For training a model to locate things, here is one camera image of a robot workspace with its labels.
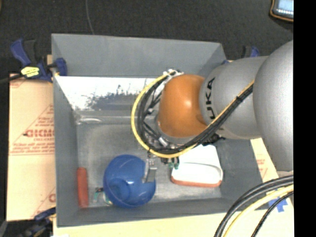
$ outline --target black cable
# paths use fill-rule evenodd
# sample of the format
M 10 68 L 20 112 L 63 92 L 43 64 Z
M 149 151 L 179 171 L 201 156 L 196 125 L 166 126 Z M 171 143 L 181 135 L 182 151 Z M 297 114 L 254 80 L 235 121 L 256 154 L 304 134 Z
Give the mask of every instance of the black cable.
M 262 216 L 260 222 L 258 223 L 256 229 L 255 229 L 254 232 L 252 233 L 251 237 L 255 237 L 255 236 L 258 234 L 258 232 L 259 232 L 259 230 L 261 229 L 263 223 L 264 223 L 265 220 L 267 219 L 268 215 L 273 211 L 273 209 L 274 209 L 275 207 L 277 207 L 277 205 L 278 205 L 279 203 L 281 203 L 283 200 L 287 199 L 288 197 L 290 197 L 290 196 L 293 195 L 293 194 L 294 194 L 294 191 L 289 192 L 288 194 L 286 194 L 286 195 L 280 197 L 277 201 L 275 201 L 275 202 L 271 205 L 271 207 L 270 207 L 270 208 L 266 211 L 266 213 Z
M 14 76 L 11 76 L 11 77 L 6 77 L 6 78 L 3 78 L 3 79 L 0 79 L 0 85 L 3 84 L 3 83 L 8 83 L 12 80 L 15 80 L 15 79 L 19 79 L 23 77 L 23 75 L 14 75 Z
M 138 111 L 138 119 L 137 119 L 137 128 L 138 128 L 138 133 L 140 135 L 140 137 L 142 138 L 142 140 L 144 141 L 144 143 L 147 146 L 150 146 L 147 143 L 147 138 L 146 136 L 143 134 L 143 120 L 146 118 L 147 115 L 147 111 L 148 109 L 145 111 L 144 108 L 146 106 L 146 103 L 150 97 L 150 95 L 152 94 L 152 92 L 154 92 L 159 85 L 161 85 L 161 83 L 164 81 L 165 79 L 162 79 L 161 81 L 158 81 L 156 84 L 153 85 L 153 87 L 151 87 L 143 96 L 143 99 L 140 103 L 140 107 L 139 107 L 139 111 Z M 203 131 L 201 134 L 197 135 L 195 138 L 193 138 L 192 140 L 190 140 L 189 142 L 185 143 L 184 145 L 179 146 L 178 148 L 154 148 L 155 151 L 160 152 L 162 154 L 166 154 L 166 155 L 170 155 L 170 154 L 174 154 L 174 153 L 178 153 L 184 149 L 186 149 L 187 147 L 190 147 L 194 144 L 199 145 L 202 144 L 204 141 L 206 141 L 209 137 L 213 136 L 216 131 L 222 126 L 222 124 L 226 121 L 226 119 L 230 116 L 230 114 L 237 108 L 237 106 L 247 97 L 252 93 L 253 90 L 253 85 L 250 86 L 246 91 L 244 91 L 240 96 L 238 96 L 234 102 L 225 110 L 225 112 L 218 117 L 218 119 L 212 124 L 210 125 L 205 131 Z
M 219 224 L 214 237 L 220 237 L 223 234 L 224 228 L 227 225 L 228 221 L 237 212 L 243 205 L 248 203 L 249 201 L 253 200 L 254 198 L 265 194 L 266 192 L 273 191 L 288 185 L 293 184 L 294 177 L 293 175 L 286 176 L 287 178 L 277 178 L 274 179 L 267 184 L 260 184 L 253 189 L 249 190 L 245 194 L 243 194 L 228 210 L 225 217 L 223 218 L 222 222 Z
M 288 175 L 288 176 L 284 176 L 284 177 L 280 177 L 280 178 L 276 178 L 276 179 L 272 179 L 268 182 L 262 183 L 257 185 L 256 187 L 252 188 L 251 190 L 247 191 L 245 194 L 243 194 L 242 196 L 240 196 L 238 198 L 238 200 L 235 202 L 239 202 L 240 200 L 242 200 L 243 198 L 256 193 L 257 191 L 261 190 L 261 189 L 265 189 L 271 185 L 273 185 L 274 183 L 279 183 L 279 182 L 286 182 L 286 181 L 292 181 L 294 180 L 294 175 Z

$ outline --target black carpet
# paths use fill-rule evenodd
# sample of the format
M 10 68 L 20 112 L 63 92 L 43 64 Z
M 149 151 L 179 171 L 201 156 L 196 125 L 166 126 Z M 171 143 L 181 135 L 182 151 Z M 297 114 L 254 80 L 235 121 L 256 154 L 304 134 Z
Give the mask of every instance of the black carpet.
M 95 34 L 220 42 L 228 59 L 254 45 L 261 55 L 293 39 L 293 24 L 269 16 L 271 0 L 88 0 Z M 2 0 L 0 79 L 19 71 L 10 44 L 37 40 L 37 53 L 51 53 L 51 33 L 91 34 L 85 0 Z M 8 89 L 0 85 L 0 224 L 5 219 Z M 10 223 L 5 236 L 15 236 Z

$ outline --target small object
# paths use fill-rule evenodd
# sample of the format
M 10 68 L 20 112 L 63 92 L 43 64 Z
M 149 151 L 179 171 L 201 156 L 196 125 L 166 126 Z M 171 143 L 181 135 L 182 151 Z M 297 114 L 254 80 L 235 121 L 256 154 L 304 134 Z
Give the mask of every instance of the small object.
M 35 221 L 40 221 L 40 220 L 43 220 L 43 219 L 45 219 L 45 218 L 47 218 L 47 217 L 49 217 L 49 216 L 51 216 L 51 215 L 53 215 L 55 213 L 56 213 L 56 207 L 53 207 L 53 208 L 50 208 L 50 209 L 48 209 L 46 211 L 43 211 L 40 214 L 36 215 L 34 217 L 34 220 Z
M 243 47 L 243 54 L 242 58 L 249 58 L 249 57 L 258 57 L 260 55 L 259 49 L 255 46 L 244 46 Z
M 159 142 L 161 145 L 163 145 L 165 148 L 169 145 L 169 143 L 162 137 L 159 137 Z
M 179 156 L 178 168 L 171 173 L 171 181 L 178 185 L 195 187 L 218 187 L 223 170 L 213 145 L 198 146 Z
M 156 181 L 143 182 L 145 162 L 132 155 L 115 157 L 103 176 L 106 197 L 116 206 L 135 208 L 148 203 L 155 194 Z
M 272 0 L 270 15 L 289 22 L 294 22 L 294 0 Z
M 77 169 L 77 184 L 78 184 L 78 203 L 79 207 L 85 208 L 89 206 L 88 198 L 88 180 L 87 171 L 84 167 Z
M 153 182 L 155 180 L 156 171 L 157 171 L 157 167 L 155 167 L 154 160 L 148 158 L 146 160 L 145 173 L 144 173 L 143 181 L 145 183 Z

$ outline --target blue bowl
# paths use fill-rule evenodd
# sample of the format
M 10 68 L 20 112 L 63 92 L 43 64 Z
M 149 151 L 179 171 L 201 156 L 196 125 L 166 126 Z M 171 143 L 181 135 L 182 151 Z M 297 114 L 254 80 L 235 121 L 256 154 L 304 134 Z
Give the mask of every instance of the blue bowl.
M 156 181 L 143 183 L 145 162 L 132 155 L 115 157 L 103 176 L 103 189 L 117 206 L 135 208 L 148 203 L 155 194 Z

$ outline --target gray bin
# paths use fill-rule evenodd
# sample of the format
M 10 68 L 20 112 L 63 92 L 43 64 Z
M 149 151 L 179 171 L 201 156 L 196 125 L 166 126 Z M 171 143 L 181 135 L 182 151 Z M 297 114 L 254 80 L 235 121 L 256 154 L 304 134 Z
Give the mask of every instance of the gray bin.
M 221 45 L 213 42 L 84 35 L 52 35 L 52 50 L 53 59 L 63 57 L 69 68 L 69 77 L 54 80 L 58 227 L 221 213 L 262 182 L 249 140 L 226 139 L 215 144 L 224 171 L 220 187 L 172 184 L 167 167 L 156 159 L 157 192 L 146 205 L 125 209 L 90 203 L 88 208 L 79 208 L 79 166 L 87 169 L 91 201 L 94 188 L 102 186 L 103 172 L 113 157 L 128 153 L 145 159 L 146 152 L 130 129 L 133 97 L 121 97 L 119 104 L 108 103 L 84 111 L 70 101 L 72 97 L 74 101 L 80 98 L 76 90 L 64 85 L 73 83 L 75 76 L 104 82 L 119 77 L 154 78 L 168 68 L 206 76 L 225 60 L 225 54 Z

